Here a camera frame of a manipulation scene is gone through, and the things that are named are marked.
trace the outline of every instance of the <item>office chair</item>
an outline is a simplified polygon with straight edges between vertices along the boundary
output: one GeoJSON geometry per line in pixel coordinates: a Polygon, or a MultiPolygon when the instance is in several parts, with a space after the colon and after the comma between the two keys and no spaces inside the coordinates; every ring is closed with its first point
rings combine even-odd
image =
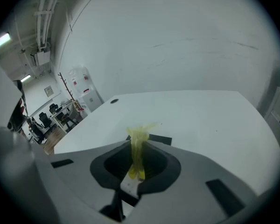
{"type": "Polygon", "coordinates": [[[48,128],[51,127],[50,124],[52,123],[52,121],[47,117],[47,114],[45,114],[44,112],[41,112],[39,114],[39,119],[41,120],[41,122],[43,123],[43,127],[44,128],[48,128]]]}
{"type": "Polygon", "coordinates": [[[54,106],[55,106],[55,104],[51,104],[51,105],[50,105],[50,109],[52,109],[54,106]]]}

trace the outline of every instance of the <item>ceiling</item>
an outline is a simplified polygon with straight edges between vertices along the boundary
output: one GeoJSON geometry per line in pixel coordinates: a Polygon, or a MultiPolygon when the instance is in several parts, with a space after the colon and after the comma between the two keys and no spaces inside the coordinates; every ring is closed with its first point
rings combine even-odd
{"type": "MultiPolygon", "coordinates": [[[[21,52],[21,46],[16,32],[15,15],[18,23],[18,30],[23,47],[26,50],[26,56],[33,66],[30,54],[36,50],[36,16],[34,12],[38,10],[40,0],[20,0],[9,16],[5,19],[0,27],[0,35],[8,32],[11,40],[0,47],[0,65],[11,80],[22,79],[27,74],[33,75],[28,62],[21,52]]],[[[44,9],[47,7],[49,0],[45,0],[44,9]]],[[[50,29],[48,32],[48,41],[50,41],[50,29]]],[[[37,76],[41,74],[39,67],[33,67],[37,76]]]]}

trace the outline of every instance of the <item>black slot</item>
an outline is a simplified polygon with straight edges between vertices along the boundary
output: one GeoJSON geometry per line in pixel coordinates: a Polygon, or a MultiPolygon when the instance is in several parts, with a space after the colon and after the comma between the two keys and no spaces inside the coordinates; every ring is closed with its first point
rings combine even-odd
{"type": "Polygon", "coordinates": [[[122,222],[125,216],[123,215],[122,211],[122,204],[121,199],[119,197],[119,193],[116,192],[114,194],[114,198],[112,200],[111,205],[105,206],[102,210],[99,211],[100,213],[104,214],[105,216],[112,218],[118,222],[122,222]]]}
{"type": "Polygon", "coordinates": [[[120,183],[133,163],[131,152],[131,142],[127,142],[91,162],[90,172],[99,185],[107,189],[120,189],[120,183]]]}
{"type": "Polygon", "coordinates": [[[206,185],[229,217],[245,207],[239,198],[220,180],[208,181],[206,185]]]}
{"type": "Polygon", "coordinates": [[[53,166],[53,168],[58,168],[58,167],[62,167],[68,164],[73,163],[74,161],[71,159],[64,159],[64,160],[60,160],[60,161],[56,161],[56,162],[52,162],[51,165],[53,166]]]}
{"type": "Polygon", "coordinates": [[[149,134],[148,140],[167,144],[167,145],[171,145],[171,142],[172,142],[172,138],[170,138],[170,137],[159,136],[159,135],[154,135],[154,134],[149,134]]]}
{"type": "Polygon", "coordinates": [[[120,190],[120,198],[121,198],[122,201],[126,202],[127,204],[130,204],[133,207],[136,206],[136,204],[139,201],[139,199],[127,194],[123,190],[120,190]]]}

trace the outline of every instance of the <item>white table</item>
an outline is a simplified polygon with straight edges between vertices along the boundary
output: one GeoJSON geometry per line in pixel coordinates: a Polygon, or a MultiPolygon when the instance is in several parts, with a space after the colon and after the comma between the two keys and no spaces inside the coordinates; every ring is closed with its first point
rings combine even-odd
{"type": "Polygon", "coordinates": [[[39,137],[33,132],[33,130],[30,131],[30,134],[33,136],[36,142],[38,142],[39,137]]]}
{"type": "Polygon", "coordinates": [[[69,104],[67,104],[66,106],[64,106],[60,111],[58,111],[57,113],[53,114],[51,116],[52,120],[55,122],[55,124],[57,124],[66,134],[66,128],[64,128],[64,126],[59,122],[59,120],[56,118],[58,114],[62,113],[65,109],[67,109],[68,107],[70,107],[72,105],[73,102],[70,102],[69,104]]]}
{"type": "Polygon", "coordinates": [[[152,134],[172,146],[205,155],[246,182],[257,194],[280,173],[280,148],[257,110],[236,91],[165,91],[114,96],[88,115],[55,153],[125,140],[127,127],[157,122],[152,134]],[[110,104],[113,99],[118,102],[110,104]]]}

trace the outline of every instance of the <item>ceiling pipe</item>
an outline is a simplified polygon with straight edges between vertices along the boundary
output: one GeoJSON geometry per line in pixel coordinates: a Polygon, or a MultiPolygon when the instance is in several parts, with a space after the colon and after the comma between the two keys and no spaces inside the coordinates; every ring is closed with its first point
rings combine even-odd
{"type": "MultiPolygon", "coordinates": [[[[58,2],[58,0],[55,0],[53,3],[53,6],[52,6],[53,11],[55,10],[57,2],[58,2]]],[[[49,27],[50,27],[51,18],[52,18],[52,14],[49,15],[49,21],[48,21],[47,30],[46,30],[46,46],[47,46],[48,31],[49,31],[49,27]]]]}
{"type": "MultiPolygon", "coordinates": [[[[38,11],[41,12],[43,10],[43,6],[45,4],[45,0],[40,0],[38,11]]],[[[37,22],[36,22],[36,27],[37,27],[37,35],[36,35],[36,42],[38,49],[41,49],[41,21],[42,21],[42,15],[37,15],[37,22]]]]}
{"type": "MultiPolygon", "coordinates": [[[[73,30],[71,29],[71,26],[70,26],[70,20],[69,20],[69,13],[68,13],[68,9],[67,9],[67,6],[66,6],[66,3],[65,2],[58,2],[58,4],[63,4],[64,7],[65,7],[65,16],[66,16],[66,22],[67,22],[67,25],[69,26],[70,28],[70,33],[73,33],[73,30]]],[[[50,14],[50,17],[49,17],[49,24],[48,24],[48,27],[47,27],[47,34],[48,34],[48,30],[49,30],[49,25],[50,25],[50,21],[51,21],[51,16],[52,14],[50,14]]]]}
{"type": "MultiPolygon", "coordinates": [[[[50,11],[52,9],[52,5],[54,4],[54,1],[55,0],[49,0],[47,11],[50,11]]],[[[46,33],[47,33],[48,21],[49,21],[49,14],[46,14],[45,21],[43,24],[43,29],[42,29],[42,43],[45,46],[47,45],[45,43],[46,43],[46,33]]]]}
{"type": "Polygon", "coordinates": [[[37,77],[36,73],[32,69],[32,66],[31,66],[31,64],[30,64],[30,62],[29,62],[29,60],[28,60],[28,58],[26,56],[25,49],[23,48],[21,37],[20,37],[20,33],[19,33],[19,29],[18,29],[17,17],[16,17],[15,14],[14,14],[14,22],[15,22],[15,29],[17,30],[18,39],[19,39],[19,42],[20,42],[20,45],[21,45],[21,48],[22,48],[22,52],[23,52],[23,54],[24,54],[24,56],[26,58],[26,61],[27,61],[28,65],[29,65],[30,69],[32,70],[34,76],[37,77]]]}
{"type": "Polygon", "coordinates": [[[41,65],[40,68],[41,68],[41,73],[42,73],[42,76],[43,76],[44,75],[43,65],[41,65]]]}

